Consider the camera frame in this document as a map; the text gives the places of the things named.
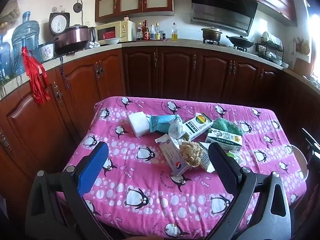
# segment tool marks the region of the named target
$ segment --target large plastic water jug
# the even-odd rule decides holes
[[[40,27],[37,21],[30,21],[30,12],[25,12],[22,15],[22,24],[20,24],[13,32],[12,47],[13,47],[13,68],[12,71],[16,75],[25,72],[25,68],[21,56],[21,39],[25,38],[28,50],[32,51],[33,56],[41,62],[39,51],[39,32]]]
[[[12,68],[10,57],[10,44],[8,42],[2,42],[2,39],[3,36],[0,35],[0,79],[4,79],[5,76],[11,76]]]

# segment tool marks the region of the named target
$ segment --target kitchen counter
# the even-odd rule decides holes
[[[137,46],[177,46],[177,47],[186,47],[186,48],[198,48],[198,49],[209,49],[209,50],[215,50],[215,51],[220,51],[224,53],[230,53],[233,55],[238,55],[241,57],[246,57],[252,60],[256,60],[258,62],[270,65],[272,67],[275,67],[280,70],[284,70],[286,73],[296,77],[299,79],[301,82],[307,84],[311,89],[316,91],[320,95],[320,90],[316,88],[314,85],[312,85],[309,81],[305,80],[304,78],[300,77],[296,73],[284,69],[283,67],[270,62],[268,60],[265,60],[263,58],[258,57],[257,55],[253,55],[247,52],[239,51],[237,49],[233,49],[233,47],[222,47],[222,46],[216,46],[216,45],[209,45],[209,44],[203,44],[202,41],[195,41],[195,40],[185,40],[185,39],[179,39],[178,41],[138,41],[138,42],[128,42],[128,43],[122,43],[122,44],[115,44],[115,45],[107,45],[107,46],[101,46],[98,48],[93,48],[93,49],[86,49],[82,50],[79,52],[76,52],[74,54],[66,55],[63,56],[63,63],[79,59],[81,57],[86,57],[92,54],[100,53],[103,51],[107,50],[112,50],[112,49],[119,49],[119,48],[127,48],[127,47],[137,47]],[[53,59],[49,62],[46,62],[43,64],[45,70],[50,70],[52,68],[55,68],[59,65],[61,65],[60,58]],[[29,80],[29,77],[26,75],[26,73],[23,73],[21,76],[14,78],[13,80],[9,81],[7,84],[5,84],[1,88],[0,92],[0,98],[4,98],[6,95],[14,91],[16,88],[24,84]]]

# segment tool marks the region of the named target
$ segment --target range hood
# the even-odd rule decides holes
[[[192,0],[191,21],[247,36],[257,6],[256,0]]]

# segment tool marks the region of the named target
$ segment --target green cloth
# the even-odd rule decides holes
[[[243,136],[243,131],[241,129],[239,129],[234,123],[224,118],[218,118],[217,120],[215,120],[211,127],[220,131]]]

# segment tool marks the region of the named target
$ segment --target blue package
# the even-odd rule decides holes
[[[150,132],[159,131],[168,133],[171,122],[177,118],[181,120],[178,114],[150,116]]]

